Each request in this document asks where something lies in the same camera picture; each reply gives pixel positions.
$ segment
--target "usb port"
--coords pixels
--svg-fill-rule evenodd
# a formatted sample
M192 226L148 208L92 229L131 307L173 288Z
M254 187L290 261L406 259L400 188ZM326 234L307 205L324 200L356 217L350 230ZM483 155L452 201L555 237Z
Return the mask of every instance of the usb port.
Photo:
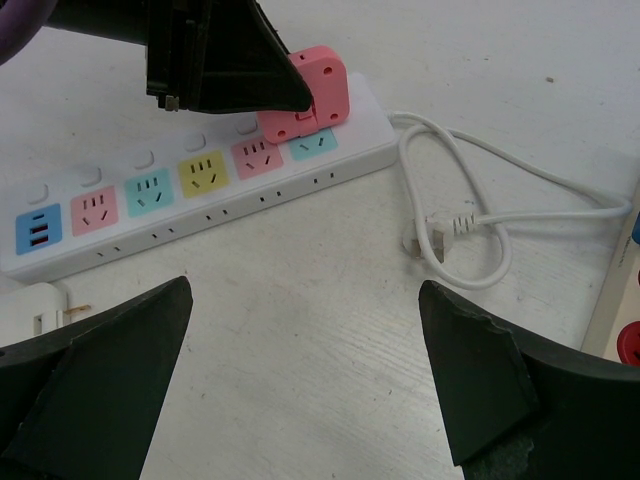
M29 229L29 233L31 235L35 235L36 233L40 233L40 232L44 232L45 230L47 230L49 228L49 225L47 225L46 223L43 225L38 225L37 227L33 227Z
M49 241L49 235L45 235L44 237L36 238L31 240L31 246L35 247L36 245L41 245Z

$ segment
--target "yellow outlet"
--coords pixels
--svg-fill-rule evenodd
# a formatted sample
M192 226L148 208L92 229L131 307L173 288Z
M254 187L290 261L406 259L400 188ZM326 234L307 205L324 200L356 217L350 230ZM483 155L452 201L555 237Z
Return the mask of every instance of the yellow outlet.
M219 150L180 162L178 175L185 198L204 195L229 185L229 174Z

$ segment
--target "power outlet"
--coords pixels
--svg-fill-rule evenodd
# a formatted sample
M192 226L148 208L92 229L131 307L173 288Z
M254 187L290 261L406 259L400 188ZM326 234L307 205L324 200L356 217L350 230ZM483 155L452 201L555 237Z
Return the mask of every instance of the power outlet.
M264 137L234 145L231 154L240 180L262 175L284 165L278 147Z
M229 185L229 174L219 150L180 162L178 175L185 198L204 195Z
M16 254L39 250L62 240L60 204L23 213L16 217Z
M633 213L622 226L582 351L640 367L640 241L633 235L640 223L640 183L633 205Z
M139 177L130 178L124 184L127 210L130 217L146 215L173 203L173 188L169 170L162 168Z
M330 128L289 142L291 156L296 161L309 160L336 148L338 148L338 142Z
M362 75L349 76L349 91L348 121L332 126L326 135L322 132L298 140L309 147L309 151L301 149L304 157L317 155L308 161L296 161L289 143L264 142L265 132L259 128L256 114L239 113L211 117L206 124L187 131L173 132L84 166L49 173L0 190L0 271L26 283L55 280L390 166L397 159L397 135L385 111ZM317 143L307 145L311 139ZM242 163L235 161L234 147L235 159L241 159ZM205 152L217 153L205 155ZM218 172L215 180L213 175L209 177L212 172ZM211 191L210 185L227 183L225 172L228 184ZM194 180L200 187L193 185ZM91 192L87 197L89 210L94 208L89 201L98 194L97 210L91 218L87 217L89 224L94 225L92 218L101 222L104 215L104 211L99 210L98 192L110 186L115 187L117 223L74 236L72 200L83 199L82 196ZM42 192L41 201L46 199L48 203L40 205L60 205L62 241L35 253L18 255L16 217L38 208L25 207L28 205L25 192L30 192L29 198L34 197L34 192ZM103 198L102 206L107 205L107 199L107 196ZM82 212L81 216L74 215L82 219L84 203L74 211ZM38 227L31 223L31 217L23 222L29 228ZM29 229L22 223L18 227L17 231L22 232L19 235L28 237ZM18 245L23 246L20 252L24 253L25 245L30 248L29 240L18 241ZM49 232L46 241L38 237L33 240L50 245L56 237Z
M74 237L118 223L115 187L106 187L71 199Z

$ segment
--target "pink outlet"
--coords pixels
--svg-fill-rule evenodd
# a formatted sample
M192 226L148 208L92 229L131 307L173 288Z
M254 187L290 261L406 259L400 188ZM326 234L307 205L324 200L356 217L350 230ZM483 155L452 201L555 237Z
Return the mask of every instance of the pink outlet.
M264 137L234 145L231 154L240 180L262 175L284 165L278 147Z
M102 188L71 200L71 229L74 237L117 222L115 187Z

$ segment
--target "white cord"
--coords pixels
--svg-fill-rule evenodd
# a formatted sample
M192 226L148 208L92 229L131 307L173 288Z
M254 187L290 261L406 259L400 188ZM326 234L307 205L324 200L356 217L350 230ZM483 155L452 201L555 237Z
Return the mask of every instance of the white cord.
M631 202L624 197L610 193L598 188L583 185L572 180L562 178L551 172L531 165L524 160L515 157L504 150L501 150L493 145L476 138L472 135L466 134L452 129L445 129L439 126L437 123L425 118L421 115L417 115L409 112L393 112L389 115L390 120L401 120L412 123L413 126L405 130L400 136L399 151L400 151L400 163L404 170L407 187L409 189L409 196L411 203L413 204L413 212L415 218L415 227L418 242L422 255L424 256L427 264L433 271L441 278L449 282L450 284L464 288L466 290L482 290L489 288L496 283L500 282L509 271L511 261L513 258L513 249L511 247L511 239L507 233L506 228L502 225L504 222L522 221L522 220L560 220L560 219L572 219L572 220L602 220L608 218L616 218L626 216L631 212ZM480 216L468 216L465 218L475 219L475 223L478 225L491 225L495 229L496 235L502 248L502 259L498 264L498 267L487 277L478 280L467 280L457 277L449 273L440 263L436 254L434 253L431 240L427 231L427 225L425 223L426 215L422 208L422 202L420 199L418 187L416 186L415 176L412 173L411 165L409 163L409 142L413 137L422 133L436 133L444 144L449 148L453 156L458 160L460 166L464 170L469 183L473 187L482 207L484 208L486 215ZM462 151L458 147L455 138L469 142L477 147L480 147L494 155L503 158L504 160L516 165L527 172L530 172L538 177L542 177L558 185L563 185L578 193L582 193L593 198L596 202L601 204L604 208L581 210L575 212L506 212L495 213L495 207L489 196L488 190L483 185L480 177L476 174L473 166L464 157Z

